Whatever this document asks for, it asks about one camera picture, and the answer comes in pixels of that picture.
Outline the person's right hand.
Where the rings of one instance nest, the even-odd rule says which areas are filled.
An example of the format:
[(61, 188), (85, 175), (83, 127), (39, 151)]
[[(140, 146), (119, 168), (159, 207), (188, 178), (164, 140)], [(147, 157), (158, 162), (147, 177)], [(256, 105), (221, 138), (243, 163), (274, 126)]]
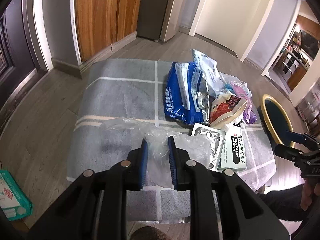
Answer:
[(306, 211), (312, 204), (312, 195), (320, 195), (320, 184), (314, 184), (310, 179), (304, 179), (304, 185), (302, 189), (302, 198), (300, 202), (301, 208)]

